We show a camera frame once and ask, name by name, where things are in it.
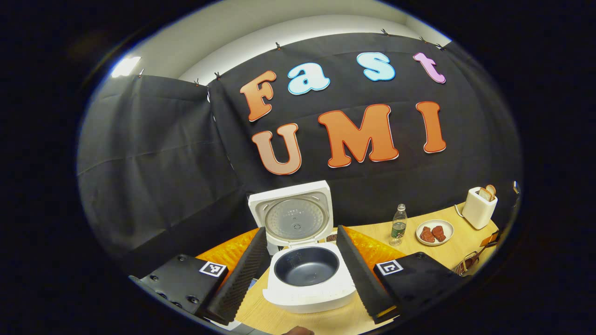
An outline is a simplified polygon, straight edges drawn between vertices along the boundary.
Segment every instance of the wooden table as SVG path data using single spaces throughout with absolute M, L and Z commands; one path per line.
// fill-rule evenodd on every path
M 460 213 L 464 204 L 458 205 Z M 454 234 L 445 244 L 434 247 L 425 246 L 416 238 L 415 232 L 418 225 L 431 219 L 445 220 L 453 225 Z M 352 226 L 350 228 L 389 245 L 391 222 Z M 497 227 L 492 221 L 480 230 L 474 229 L 464 218 L 457 215 L 454 207 L 451 206 L 437 212 L 408 218 L 408 226 L 403 242 L 400 246 L 394 248 L 406 255 L 422 251 L 447 268 L 452 269 L 462 261 L 465 255 L 475 250 L 479 251 L 481 249 L 479 247 L 480 242 L 495 231 L 497 231 Z M 495 248 L 486 249 L 482 253 L 479 265 L 485 263 L 494 250 Z M 237 321 L 274 335 L 283 334 L 297 325 L 306 327 L 317 335 L 361 334 L 392 322 L 392 320 L 388 320 L 375 325 L 360 301 L 358 292 L 353 295 L 353 299 L 349 304 L 338 309 L 312 314 L 289 313 L 269 303 L 263 297 L 263 289 L 267 288 L 268 278 L 269 269 L 246 293 L 236 314 L 235 319 Z

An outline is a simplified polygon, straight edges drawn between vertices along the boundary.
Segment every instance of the plastic bottle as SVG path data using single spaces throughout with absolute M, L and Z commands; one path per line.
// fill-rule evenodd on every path
M 389 244 L 398 246 L 402 244 L 402 237 L 406 231 L 406 224 L 408 223 L 408 215 L 406 214 L 406 205 L 399 204 L 398 211 L 393 216 L 393 223 L 391 226 L 391 237 Z

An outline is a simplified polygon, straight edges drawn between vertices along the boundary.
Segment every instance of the meat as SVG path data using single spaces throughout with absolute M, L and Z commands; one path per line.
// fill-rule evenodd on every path
M 434 227 L 432 233 L 437 240 L 439 240 L 439 242 L 442 242 L 444 239 L 446 239 L 445 234 L 443 233 L 443 227 L 441 226 Z
M 420 238 L 428 243 L 434 243 L 434 236 L 430 232 L 429 227 L 422 228 L 422 234 L 420 234 Z

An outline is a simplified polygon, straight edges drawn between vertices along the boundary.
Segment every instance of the black inner pot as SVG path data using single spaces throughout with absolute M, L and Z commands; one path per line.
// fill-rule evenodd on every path
M 302 247 L 286 253 L 275 263 L 277 278 L 294 286 L 311 286 L 333 277 L 339 259 L 332 251 L 321 247 Z

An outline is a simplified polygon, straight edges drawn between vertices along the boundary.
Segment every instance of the bottle label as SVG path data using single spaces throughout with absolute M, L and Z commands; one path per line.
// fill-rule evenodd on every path
M 402 238 L 406 231 L 405 225 L 399 225 L 399 228 L 392 227 L 391 228 L 391 237 L 393 238 Z

